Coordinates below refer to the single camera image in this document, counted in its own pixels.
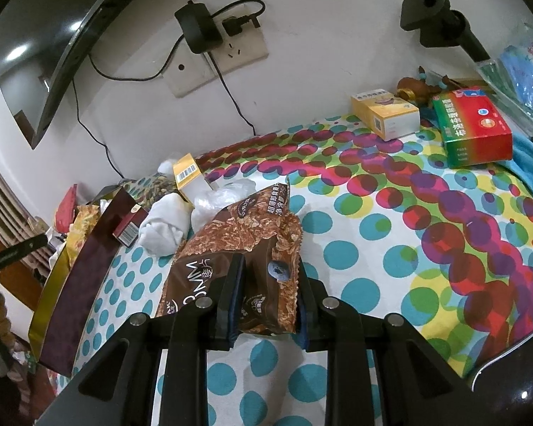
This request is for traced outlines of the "yellow snack bag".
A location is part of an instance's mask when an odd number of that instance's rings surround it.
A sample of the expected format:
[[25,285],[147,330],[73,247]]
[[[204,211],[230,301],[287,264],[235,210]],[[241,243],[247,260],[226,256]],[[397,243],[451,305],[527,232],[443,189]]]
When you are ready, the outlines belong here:
[[88,236],[93,231],[101,217],[100,207],[97,205],[85,205],[77,207],[77,216],[70,226],[66,240],[66,252],[69,267],[72,268],[81,253],[82,247]]

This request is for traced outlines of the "yellow white box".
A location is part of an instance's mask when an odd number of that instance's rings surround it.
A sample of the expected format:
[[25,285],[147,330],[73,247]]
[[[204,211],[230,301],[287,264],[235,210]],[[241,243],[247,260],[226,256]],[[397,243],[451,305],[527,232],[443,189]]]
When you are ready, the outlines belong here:
[[421,128],[419,109],[385,89],[354,94],[350,101],[353,114],[383,141],[416,134]]
[[197,197],[214,191],[191,154],[177,160],[172,169],[178,192],[192,206]]

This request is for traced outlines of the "blue towel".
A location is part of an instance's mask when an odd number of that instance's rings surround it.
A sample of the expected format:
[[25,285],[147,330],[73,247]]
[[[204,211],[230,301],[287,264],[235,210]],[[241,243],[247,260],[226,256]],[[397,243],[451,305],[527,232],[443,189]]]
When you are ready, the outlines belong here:
[[533,142],[523,134],[512,134],[512,158],[499,165],[518,177],[533,196]]

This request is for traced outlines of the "red green medicine box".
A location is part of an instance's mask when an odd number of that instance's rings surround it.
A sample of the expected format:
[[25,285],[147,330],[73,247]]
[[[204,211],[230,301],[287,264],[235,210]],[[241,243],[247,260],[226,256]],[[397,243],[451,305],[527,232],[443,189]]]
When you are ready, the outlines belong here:
[[512,159],[512,133],[480,88],[442,92],[432,99],[448,165],[460,168]]

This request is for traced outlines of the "camouflage sock ball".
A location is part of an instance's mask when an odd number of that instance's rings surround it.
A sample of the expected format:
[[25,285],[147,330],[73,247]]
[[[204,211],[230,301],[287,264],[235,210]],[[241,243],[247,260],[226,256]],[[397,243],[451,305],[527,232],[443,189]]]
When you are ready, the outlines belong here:
[[149,179],[148,185],[138,194],[138,204],[149,212],[154,203],[157,203],[167,194],[177,191],[174,181],[165,175],[157,175]]

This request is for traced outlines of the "brown snack bag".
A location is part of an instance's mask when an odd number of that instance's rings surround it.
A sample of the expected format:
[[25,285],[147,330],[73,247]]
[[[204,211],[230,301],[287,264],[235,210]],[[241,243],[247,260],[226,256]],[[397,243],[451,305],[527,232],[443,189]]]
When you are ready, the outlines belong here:
[[208,294],[241,254],[245,333],[295,332],[302,228],[290,210],[290,187],[277,183],[223,208],[175,255],[157,315],[171,315]]

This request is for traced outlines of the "brown gold ornament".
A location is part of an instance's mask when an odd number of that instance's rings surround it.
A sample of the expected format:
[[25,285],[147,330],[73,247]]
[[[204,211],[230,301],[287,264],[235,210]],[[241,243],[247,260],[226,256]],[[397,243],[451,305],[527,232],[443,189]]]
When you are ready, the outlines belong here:
[[403,77],[399,80],[395,96],[417,107],[425,107],[435,95],[460,88],[464,88],[464,85],[447,75],[440,76],[432,70],[419,66],[416,78]]

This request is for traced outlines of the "white cloth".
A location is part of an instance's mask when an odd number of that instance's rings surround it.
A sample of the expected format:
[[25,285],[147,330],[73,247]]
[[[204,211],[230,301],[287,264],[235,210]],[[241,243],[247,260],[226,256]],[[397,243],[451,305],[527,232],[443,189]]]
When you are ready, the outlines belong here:
[[191,205],[177,192],[166,194],[149,210],[138,230],[138,244],[152,255],[173,255],[190,227]]

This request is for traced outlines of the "black stand mount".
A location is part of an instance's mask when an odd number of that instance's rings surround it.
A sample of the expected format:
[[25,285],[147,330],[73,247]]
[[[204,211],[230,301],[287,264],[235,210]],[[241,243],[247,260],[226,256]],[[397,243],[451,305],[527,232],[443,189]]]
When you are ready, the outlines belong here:
[[425,48],[459,46],[474,62],[490,59],[468,19],[449,0],[403,0],[399,25],[405,32],[418,31]]

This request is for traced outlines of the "black television screen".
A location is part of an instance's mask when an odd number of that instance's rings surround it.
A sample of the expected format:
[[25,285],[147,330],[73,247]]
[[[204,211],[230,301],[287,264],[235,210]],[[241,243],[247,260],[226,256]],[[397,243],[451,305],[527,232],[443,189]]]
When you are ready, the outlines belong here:
[[30,147],[94,44],[133,0],[10,0],[0,13],[0,89]]

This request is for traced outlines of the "beige wall socket plate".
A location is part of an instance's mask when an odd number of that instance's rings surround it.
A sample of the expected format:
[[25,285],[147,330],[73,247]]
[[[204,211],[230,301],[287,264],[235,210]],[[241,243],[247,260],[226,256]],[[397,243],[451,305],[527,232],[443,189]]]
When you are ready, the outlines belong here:
[[263,31],[245,29],[234,37],[225,35],[223,44],[211,50],[210,54],[196,55],[185,42],[181,42],[162,75],[175,97],[185,97],[217,78],[210,56],[215,59],[222,74],[265,59],[268,56],[268,48]]

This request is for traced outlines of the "black power adapter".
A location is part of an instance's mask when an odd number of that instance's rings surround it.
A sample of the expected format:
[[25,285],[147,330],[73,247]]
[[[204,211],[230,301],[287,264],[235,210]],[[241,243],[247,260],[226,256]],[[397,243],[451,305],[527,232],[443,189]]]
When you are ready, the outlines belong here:
[[175,17],[193,54],[203,54],[222,45],[222,35],[204,3],[189,0],[175,12]]

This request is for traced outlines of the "colourful polka dot tablecloth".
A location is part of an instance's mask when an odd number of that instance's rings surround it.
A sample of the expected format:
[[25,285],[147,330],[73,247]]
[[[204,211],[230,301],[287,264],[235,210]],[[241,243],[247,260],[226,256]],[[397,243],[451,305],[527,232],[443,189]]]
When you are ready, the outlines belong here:
[[[216,187],[290,183],[307,275],[358,312],[401,313],[462,377],[533,332],[533,197],[499,164],[449,168],[428,122],[386,142],[336,116],[196,161]],[[73,376],[127,317],[156,315],[171,262],[121,247]],[[208,355],[210,425],[323,425],[325,360],[294,335],[241,335],[229,353]]]

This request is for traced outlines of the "clear plastic bag bundle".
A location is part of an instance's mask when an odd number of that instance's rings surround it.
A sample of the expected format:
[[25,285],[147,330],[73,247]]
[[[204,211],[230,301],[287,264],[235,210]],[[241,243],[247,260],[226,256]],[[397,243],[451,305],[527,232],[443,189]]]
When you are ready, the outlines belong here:
[[198,233],[224,208],[242,201],[256,191],[256,183],[242,179],[228,183],[219,189],[195,196],[191,213],[191,228]]

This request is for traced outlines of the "red cigarette pack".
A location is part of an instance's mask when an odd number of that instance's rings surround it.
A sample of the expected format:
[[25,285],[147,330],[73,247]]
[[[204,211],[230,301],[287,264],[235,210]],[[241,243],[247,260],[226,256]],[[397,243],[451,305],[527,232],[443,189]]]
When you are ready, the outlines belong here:
[[130,247],[138,238],[140,225],[147,217],[147,214],[140,205],[134,205],[119,222],[112,236],[125,247]]

